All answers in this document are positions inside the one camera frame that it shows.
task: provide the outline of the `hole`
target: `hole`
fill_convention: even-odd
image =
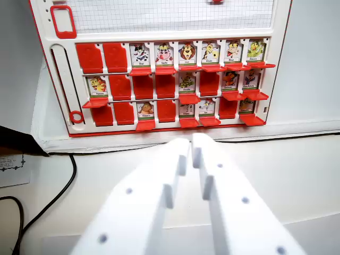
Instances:
[[[276,251],[278,254],[281,254],[281,255],[286,254],[286,250],[283,247],[278,247]]]
[[[247,198],[247,197],[242,198],[242,202],[243,203],[249,203],[249,198]]]
[[[99,243],[105,243],[107,241],[107,235],[106,234],[102,234],[99,236],[98,242]]]
[[[126,192],[126,194],[128,194],[128,195],[129,195],[129,194],[131,194],[131,193],[132,193],[132,188],[128,188],[128,189],[126,189],[126,191],[125,191],[125,192]]]

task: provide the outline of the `black cable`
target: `black cable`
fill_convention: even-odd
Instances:
[[[22,228],[23,228],[23,217],[24,217],[24,214],[23,214],[23,207],[22,207],[22,203],[20,202],[20,200],[16,197],[12,197],[10,195],[8,195],[7,197],[2,197],[0,198],[0,201],[1,200],[14,200],[14,202],[16,202],[16,204],[18,205],[18,208],[19,208],[19,213],[20,213],[20,226],[19,226],[19,233],[18,233],[18,239],[16,240],[16,243],[15,243],[15,247],[20,247],[20,242],[21,242],[21,238],[22,238]]]
[[[77,164],[75,163],[75,160],[74,160],[74,157],[73,157],[72,154],[70,154],[70,159],[71,159],[71,162],[72,162],[72,165],[73,165],[73,174],[72,174],[69,182],[59,192],[59,194],[50,203],[48,203],[48,205],[45,206],[43,208],[43,210],[41,210],[41,212],[38,213],[38,215],[36,217],[34,217],[34,219],[32,219],[30,222],[28,222],[28,224],[24,228],[22,228],[23,227],[23,208],[22,208],[21,202],[15,197],[0,198],[0,200],[13,199],[18,204],[19,211],[20,211],[20,229],[19,229],[18,239],[15,243],[15,247],[13,249],[12,255],[20,255],[20,243],[21,243],[23,235],[25,235],[25,233],[29,229],[29,227],[31,227],[65,193],[65,191],[69,188],[69,186],[73,182],[73,180],[74,180],[74,178],[77,174]]]

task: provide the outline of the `character card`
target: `character card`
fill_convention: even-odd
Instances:
[[[130,44],[132,67],[149,67],[150,54],[149,48],[143,43]]]
[[[192,73],[185,73],[180,72],[179,73],[179,90],[178,92],[180,94],[183,93],[195,93],[195,83],[196,83],[196,77],[192,75]]]
[[[137,103],[138,120],[153,120],[154,106],[150,102]]]
[[[261,62],[263,61],[266,50],[266,44],[260,39],[249,40],[248,53],[246,56],[247,62]]]
[[[178,65],[196,65],[196,52],[197,48],[192,42],[180,42],[178,44]]]
[[[257,89],[259,87],[260,73],[255,69],[244,72],[243,90]]]
[[[240,40],[229,40],[225,45],[224,63],[239,63],[242,61],[242,47]]]
[[[179,117],[180,118],[195,117],[195,105],[180,105]]]
[[[104,76],[87,76],[86,82],[90,97],[108,97],[106,81]]]
[[[199,117],[214,116],[215,114],[215,102],[212,98],[205,98],[201,100],[198,104]]]
[[[240,101],[239,114],[250,114],[254,113],[255,101],[246,98]]]
[[[222,91],[233,91],[237,90],[237,86],[239,84],[239,75],[232,72],[224,72],[223,73],[223,82],[221,86]]]
[[[202,65],[216,64],[219,57],[219,45],[216,41],[203,41]]]
[[[173,66],[174,49],[168,42],[155,44],[155,58],[156,66]]]

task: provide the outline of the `red plastic frame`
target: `red plastic frame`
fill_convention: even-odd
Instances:
[[[55,17],[54,17],[54,10],[55,9],[68,10],[69,11],[72,31],[63,31],[63,32],[60,32],[58,30],[57,22],[56,22]],[[59,39],[74,39],[74,38],[76,38],[77,37],[77,31],[75,29],[75,25],[74,25],[74,20],[73,20],[73,15],[72,15],[71,8],[69,6],[67,6],[67,5],[53,5],[53,6],[51,6],[51,8],[49,10],[51,12],[51,16],[52,16],[52,20],[53,20],[53,25],[54,25],[54,30],[55,30],[55,33],[56,33],[57,37]]]

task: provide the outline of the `paper sheet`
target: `paper sheet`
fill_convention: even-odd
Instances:
[[[77,33],[267,28],[274,0],[67,0]]]

